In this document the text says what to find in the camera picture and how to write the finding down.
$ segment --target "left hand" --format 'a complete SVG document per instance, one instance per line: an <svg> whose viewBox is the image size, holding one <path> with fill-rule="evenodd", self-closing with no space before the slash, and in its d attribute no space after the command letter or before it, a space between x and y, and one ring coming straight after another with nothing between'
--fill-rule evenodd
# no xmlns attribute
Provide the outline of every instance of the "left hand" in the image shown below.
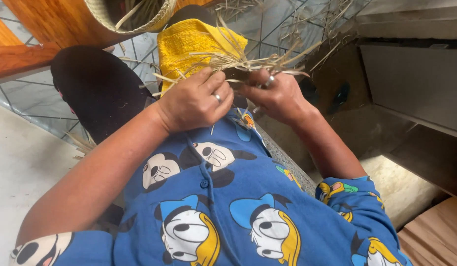
<svg viewBox="0 0 457 266"><path fill-rule="evenodd" d="M212 69L205 68L180 81L155 104L168 133L176 133L214 125L230 110L233 98L225 73L212 75Z"/></svg>

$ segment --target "shirt button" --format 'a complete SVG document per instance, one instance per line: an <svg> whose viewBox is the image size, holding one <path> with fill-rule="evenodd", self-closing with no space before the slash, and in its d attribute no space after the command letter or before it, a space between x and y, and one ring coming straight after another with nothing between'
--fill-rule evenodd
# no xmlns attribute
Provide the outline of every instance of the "shirt button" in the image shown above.
<svg viewBox="0 0 457 266"><path fill-rule="evenodd" d="M207 180L202 180L201 187L202 188L207 188L208 186L209 186L209 182Z"/></svg>

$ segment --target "hand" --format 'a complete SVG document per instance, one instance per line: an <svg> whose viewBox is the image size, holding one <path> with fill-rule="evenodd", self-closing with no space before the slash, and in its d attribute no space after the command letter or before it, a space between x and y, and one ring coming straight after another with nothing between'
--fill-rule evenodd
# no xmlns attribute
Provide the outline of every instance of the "hand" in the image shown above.
<svg viewBox="0 0 457 266"><path fill-rule="evenodd" d="M250 84L243 85L239 92L252 101L269 117L281 123L295 126L302 123L310 112L317 109L304 99L301 89L293 76L279 73L268 88L257 88L256 84L266 84L270 73L266 69L250 75Z"/></svg>
<svg viewBox="0 0 457 266"><path fill-rule="evenodd" d="M211 68L180 81L155 104L169 133L209 127L230 110L234 93L225 81L225 73L212 75ZM219 103L214 94L220 96Z"/></svg>

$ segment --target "black pants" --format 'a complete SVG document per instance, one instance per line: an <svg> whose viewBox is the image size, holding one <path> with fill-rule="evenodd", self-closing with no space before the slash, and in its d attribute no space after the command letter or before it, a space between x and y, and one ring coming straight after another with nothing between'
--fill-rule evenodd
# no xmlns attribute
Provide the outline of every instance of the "black pants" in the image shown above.
<svg viewBox="0 0 457 266"><path fill-rule="evenodd" d="M167 27L190 18L216 25L208 10L189 5L178 10ZM139 88L143 82L124 62L94 47L61 50L51 63L51 74L55 88L97 144L143 111L147 98L152 98L147 88ZM237 102L246 108L246 100Z"/></svg>

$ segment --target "forearm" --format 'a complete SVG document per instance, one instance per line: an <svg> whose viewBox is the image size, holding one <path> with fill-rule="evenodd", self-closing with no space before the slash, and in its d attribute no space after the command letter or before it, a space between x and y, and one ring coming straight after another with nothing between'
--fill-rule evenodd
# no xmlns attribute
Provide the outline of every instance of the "forearm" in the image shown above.
<svg viewBox="0 0 457 266"><path fill-rule="evenodd" d="M26 215L17 245L46 235L88 230L132 174L168 136L151 105L82 159Z"/></svg>
<svg viewBox="0 0 457 266"><path fill-rule="evenodd" d="M366 172L358 159L315 108L306 108L293 130L307 146L323 178L360 178Z"/></svg>

